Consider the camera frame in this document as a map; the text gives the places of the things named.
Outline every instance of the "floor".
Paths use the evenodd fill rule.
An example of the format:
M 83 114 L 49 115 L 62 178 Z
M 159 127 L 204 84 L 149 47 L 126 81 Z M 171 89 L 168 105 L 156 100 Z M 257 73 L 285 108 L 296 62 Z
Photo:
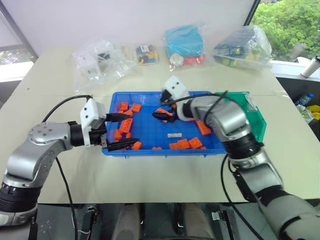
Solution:
M 148 203 L 145 205 L 146 217 L 142 238 L 148 237 L 168 237 L 177 236 L 172 227 L 173 203 Z M 199 203 L 205 212 L 207 219 L 217 240 L 229 240 L 227 225 L 223 221 L 213 221 L 211 212 L 217 209 L 231 209 L 218 203 Z M 111 239 L 117 215 L 122 204 L 100 204 L 99 220 L 92 229 L 92 240 Z M 265 239 L 276 240 L 276 236 L 270 229 L 266 219 L 261 214 L 257 204 L 243 203 L 237 205 L 239 211 L 244 215 L 252 227 Z M 76 210 L 78 226 L 81 226 L 82 215 L 87 209 L 87 205 Z M 247 226 L 235 214 L 235 221 L 238 229 L 239 239 L 236 240 L 256 240 L 257 238 L 250 232 Z M 74 229 L 71 218 L 71 210 L 68 207 L 56 205 L 39 205 L 37 222 L 38 240 L 70 240 L 73 239 Z

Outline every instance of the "blue plastic bin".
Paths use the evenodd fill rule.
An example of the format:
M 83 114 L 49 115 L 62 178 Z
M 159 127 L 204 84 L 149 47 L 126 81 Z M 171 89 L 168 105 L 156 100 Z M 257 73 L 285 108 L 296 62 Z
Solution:
M 208 91 L 191 91 L 191 95 L 209 93 Z M 120 103 L 129 103 L 129 109 L 133 104 L 142 105 L 140 112 L 133 113 L 133 122 L 130 129 L 133 138 L 138 138 L 142 143 L 140 150 L 116 150 L 102 152 L 111 156 L 169 156 L 169 155 L 215 155 L 226 152 L 223 144 L 214 133 L 202 136 L 195 121 L 176 120 L 174 123 L 163 123 L 152 116 L 158 108 L 168 110 L 168 106 L 160 105 L 161 92 L 115 92 L 110 104 L 110 113 L 117 113 Z M 106 124 L 106 138 L 114 142 L 115 129 L 119 129 L 121 122 L 108 122 Z M 169 133 L 182 133 L 180 138 L 168 138 Z M 198 137 L 207 149 L 169 149 L 169 144 L 181 139 L 193 139 Z M 162 150 L 152 150 L 152 147 L 162 147 Z

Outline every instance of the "black cable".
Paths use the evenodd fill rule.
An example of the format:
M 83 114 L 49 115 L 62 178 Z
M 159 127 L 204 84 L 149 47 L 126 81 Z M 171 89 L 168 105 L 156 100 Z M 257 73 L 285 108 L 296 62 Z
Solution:
M 232 169 L 231 169 L 231 162 L 230 162 L 230 160 L 228 161 L 228 168 L 229 168 L 230 173 L 233 173 L 233 172 L 234 172 L 234 171 L 232 171 Z
M 211 113 L 212 109 L 214 109 L 218 103 L 227 95 L 228 91 L 225 91 L 219 98 L 217 101 L 214 102 L 214 104 L 212 104 L 212 106 L 208 109 L 208 111 L 206 111 L 204 118 L 203 118 L 203 123 L 204 125 L 206 125 L 207 128 L 211 129 L 211 127 L 207 124 L 207 118 L 209 116 L 209 114 Z
M 51 114 L 57 110 L 57 108 L 59 108 L 62 104 L 73 100 L 73 99 L 81 99 L 81 98 L 86 98 L 86 100 L 88 101 L 89 99 L 92 99 L 92 96 L 90 95 L 78 95 L 78 96 L 72 96 L 72 97 L 68 97 L 65 100 L 61 101 L 60 103 L 58 103 L 54 108 L 51 109 L 51 111 L 44 117 L 44 119 L 42 120 L 42 122 L 46 122 L 48 120 L 48 118 L 51 116 Z
M 92 96 L 90 95 L 78 95 L 78 96 L 72 96 L 72 97 L 68 97 L 65 100 L 61 101 L 60 103 L 58 103 L 54 108 L 52 108 L 52 110 L 44 117 L 44 119 L 42 120 L 42 122 L 46 122 L 48 120 L 48 118 L 52 115 L 52 113 L 57 110 L 62 104 L 73 100 L 73 99 L 81 99 L 81 98 L 86 98 L 86 100 L 88 101 L 89 99 L 92 98 Z M 59 167 L 62 179 L 64 181 L 65 184 L 65 188 L 66 188 L 66 193 L 68 195 L 69 198 L 69 202 L 70 202 L 70 208 L 71 208 L 71 212 L 72 212 L 72 220 L 74 222 L 74 239 L 78 240 L 78 224 L 77 224 L 77 218 L 76 218 L 76 211 L 75 211 L 75 207 L 74 207 L 74 203 L 72 201 L 72 197 L 71 197 L 71 193 L 70 193 L 70 189 L 69 189 L 69 185 L 66 179 L 66 176 L 64 174 L 64 171 L 61 167 L 60 161 L 58 159 L 58 157 L 55 158 L 56 164 Z
M 241 214 L 241 212 L 239 212 L 238 208 L 236 208 L 235 204 L 231 201 L 227 190 L 226 190 L 226 186 L 225 186 L 225 181 L 224 181 L 224 165 L 225 162 L 228 158 L 228 154 L 226 154 L 222 160 L 222 164 L 221 164 L 221 169 L 220 169 L 220 178 L 221 178 L 221 185 L 223 188 L 223 192 L 226 196 L 226 198 L 228 199 L 228 202 L 231 204 L 231 207 L 233 208 L 233 210 L 238 214 L 238 216 L 241 218 L 241 220 L 244 222 L 244 224 L 251 230 L 251 232 L 259 239 L 259 240 L 264 240 L 259 233 L 257 233 L 257 231 L 250 225 L 250 223 L 245 219 L 245 217 Z
M 172 105 L 175 104 L 177 102 L 181 102 L 184 100 L 188 100 L 188 99 L 194 99 L 194 98 L 199 98 L 199 97 L 205 97 L 205 96 L 215 96 L 215 97 L 221 97 L 223 94 L 219 94 L 219 93 L 202 93 L 202 94 L 197 94 L 197 95 L 192 95 L 192 96 L 185 96 L 176 100 L 171 100 L 168 102 L 164 102 L 163 105 Z M 228 99 L 231 102 L 236 103 L 237 105 L 239 105 L 235 100 L 233 100 L 231 97 L 229 96 L 223 96 L 224 99 Z
M 55 161 L 56 161 L 56 164 L 58 164 L 61 176 L 62 176 L 64 184 L 65 184 L 66 193 L 68 194 L 68 198 L 69 198 L 69 201 L 70 201 L 70 208 L 71 208 L 71 212 L 72 212 L 72 220 L 74 222 L 74 239 L 78 240 L 78 224 L 77 224 L 77 218 L 76 218 L 76 211 L 75 211 L 74 203 L 72 201 L 69 185 L 68 185 L 66 176 L 64 174 L 64 171 L 62 170 L 62 167 L 61 167 L 61 164 L 60 164 L 60 161 L 59 161 L 58 157 L 55 158 Z

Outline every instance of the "clear plastic bag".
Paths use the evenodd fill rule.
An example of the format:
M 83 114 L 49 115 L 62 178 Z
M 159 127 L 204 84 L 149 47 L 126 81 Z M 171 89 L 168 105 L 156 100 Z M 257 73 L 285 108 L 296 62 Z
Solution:
M 153 44 L 136 46 L 133 51 L 133 56 L 140 66 L 157 64 L 159 61 L 157 48 Z
M 229 67 L 259 70 L 271 68 L 272 48 L 265 32 L 256 25 L 234 31 L 212 51 L 216 62 Z
M 191 24 L 165 31 L 170 72 L 204 63 L 204 27 L 204 24 Z
M 122 48 L 105 39 L 85 44 L 73 54 L 76 93 L 116 81 L 130 73 L 136 62 L 126 57 Z

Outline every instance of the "green container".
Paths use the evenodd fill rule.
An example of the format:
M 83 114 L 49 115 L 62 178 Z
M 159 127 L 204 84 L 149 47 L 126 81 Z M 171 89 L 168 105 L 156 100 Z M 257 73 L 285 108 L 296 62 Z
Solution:
M 233 100 L 235 100 L 243 109 L 245 112 L 246 117 L 249 120 L 252 133 L 255 136 L 255 139 L 262 143 L 265 136 L 265 131 L 267 127 L 267 123 L 264 119 L 264 117 L 261 115 L 261 112 L 259 111 L 259 108 L 257 108 L 257 111 L 248 111 L 248 101 L 245 97 L 246 94 L 249 94 L 248 91 L 241 91 L 241 92 L 228 92 L 226 95 Z

